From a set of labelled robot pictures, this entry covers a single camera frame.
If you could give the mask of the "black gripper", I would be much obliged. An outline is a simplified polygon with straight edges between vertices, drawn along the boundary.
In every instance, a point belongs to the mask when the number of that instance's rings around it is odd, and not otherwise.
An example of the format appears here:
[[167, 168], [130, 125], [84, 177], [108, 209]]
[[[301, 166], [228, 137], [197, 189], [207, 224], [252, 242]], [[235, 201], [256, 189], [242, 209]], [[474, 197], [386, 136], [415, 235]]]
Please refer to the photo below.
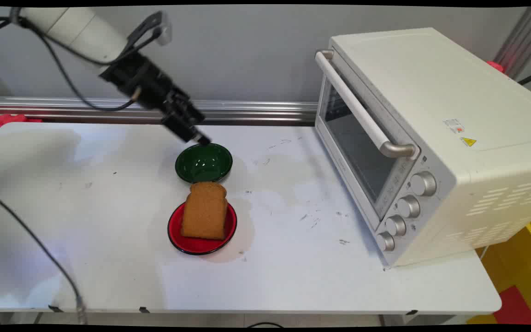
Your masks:
[[129, 97], [124, 105], [100, 108], [101, 111], [121, 111], [138, 103], [145, 109], [158, 109], [165, 114], [162, 125], [183, 142], [211, 143], [211, 139], [196, 128], [205, 116], [196, 109], [189, 95], [139, 52], [109, 65], [102, 70], [100, 77]]

